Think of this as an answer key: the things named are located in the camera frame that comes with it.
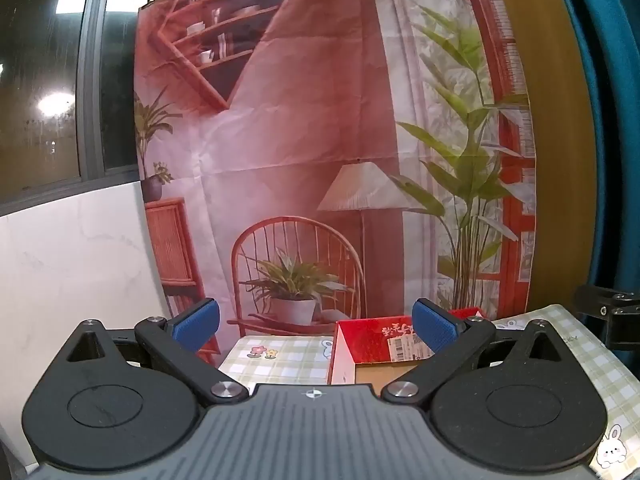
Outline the printed room backdrop cloth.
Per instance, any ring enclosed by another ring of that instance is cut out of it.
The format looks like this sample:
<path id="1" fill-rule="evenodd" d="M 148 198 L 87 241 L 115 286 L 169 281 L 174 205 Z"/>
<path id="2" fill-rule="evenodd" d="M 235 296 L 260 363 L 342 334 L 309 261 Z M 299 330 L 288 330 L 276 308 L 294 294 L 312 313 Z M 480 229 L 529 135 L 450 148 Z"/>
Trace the printed room backdrop cloth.
<path id="1" fill-rule="evenodd" d="M 535 143 L 503 0 L 148 0 L 134 40 L 146 221 L 201 354 L 420 298 L 526 309 Z"/>

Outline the red strawberry cardboard box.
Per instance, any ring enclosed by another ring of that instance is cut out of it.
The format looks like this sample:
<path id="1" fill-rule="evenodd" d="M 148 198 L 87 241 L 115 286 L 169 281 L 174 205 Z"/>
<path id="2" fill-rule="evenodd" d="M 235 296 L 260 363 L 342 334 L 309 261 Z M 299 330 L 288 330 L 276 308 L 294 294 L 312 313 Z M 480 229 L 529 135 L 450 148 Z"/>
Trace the red strawberry cardboard box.
<path id="1" fill-rule="evenodd" d="M 485 313 L 477 308 L 447 311 L 465 320 Z M 335 325 L 330 385 L 370 385 L 375 393 L 430 358 L 434 352 L 414 331 L 412 312 L 388 318 L 358 318 Z"/>

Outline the white marble panel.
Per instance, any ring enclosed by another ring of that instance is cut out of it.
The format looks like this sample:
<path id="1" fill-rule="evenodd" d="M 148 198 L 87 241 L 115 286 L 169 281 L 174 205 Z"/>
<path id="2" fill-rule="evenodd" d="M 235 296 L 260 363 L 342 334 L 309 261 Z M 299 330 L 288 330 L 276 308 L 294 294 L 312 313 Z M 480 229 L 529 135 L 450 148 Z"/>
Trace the white marble panel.
<path id="1" fill-rule="evenodd" d="M 78 323 L 134 326 L 165 312 L 141 186 L 78 194 L 1 219 L 1 439 L 34 462 L 23 406 Z"/>

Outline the teal curtain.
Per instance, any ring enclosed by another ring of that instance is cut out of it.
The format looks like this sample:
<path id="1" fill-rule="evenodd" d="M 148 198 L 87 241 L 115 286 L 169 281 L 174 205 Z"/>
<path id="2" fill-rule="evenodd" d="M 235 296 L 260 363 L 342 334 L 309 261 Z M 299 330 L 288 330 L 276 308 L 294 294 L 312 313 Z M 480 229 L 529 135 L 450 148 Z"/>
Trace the teal curtain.
<path id="1" fill-rule="evenodd" d="M 639 0 L 563 0 L 594 125 L 596 225 L 588 282 L 639 290 Z"/>

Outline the dark window frame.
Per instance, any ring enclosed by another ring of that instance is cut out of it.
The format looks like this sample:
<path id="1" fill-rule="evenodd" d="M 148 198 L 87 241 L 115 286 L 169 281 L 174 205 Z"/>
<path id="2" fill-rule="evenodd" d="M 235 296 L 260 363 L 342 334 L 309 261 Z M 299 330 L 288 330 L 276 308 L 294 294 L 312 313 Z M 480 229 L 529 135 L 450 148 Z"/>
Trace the dark window frame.
<path id="1" fill-rule="evenodd" d="M 136 182 L 134 36 L 148 0 L 1 0 L 1 211 Z"/>

